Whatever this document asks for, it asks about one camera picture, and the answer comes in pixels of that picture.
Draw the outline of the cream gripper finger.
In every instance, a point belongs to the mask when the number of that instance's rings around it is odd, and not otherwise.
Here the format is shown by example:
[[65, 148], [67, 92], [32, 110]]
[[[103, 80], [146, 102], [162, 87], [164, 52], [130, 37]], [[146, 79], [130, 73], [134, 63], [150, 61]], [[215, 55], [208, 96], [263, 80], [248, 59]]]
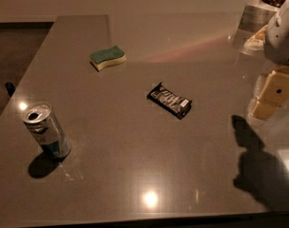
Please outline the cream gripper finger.
[[245, 43], [244, 47], [246, 49], [258, 51], [264, 50], [264, 41], [267, 26], [260, 28], [253, 36], [251, 36]]
[[289, 66], [276, 66], [258, 77], [248, 113], [255, 119], [266, 121], [288, 100]]

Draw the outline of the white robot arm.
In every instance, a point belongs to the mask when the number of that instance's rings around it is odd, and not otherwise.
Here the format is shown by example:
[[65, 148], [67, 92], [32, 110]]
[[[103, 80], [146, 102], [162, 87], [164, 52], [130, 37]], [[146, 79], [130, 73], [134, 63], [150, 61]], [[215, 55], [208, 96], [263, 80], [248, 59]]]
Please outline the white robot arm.
[[289, 99], [289, 0], [244, 43], [244, 48], [263, 50], [265, 58], [275, 65], [258, 77], [248, 107], [250, 116], [266, 121]]

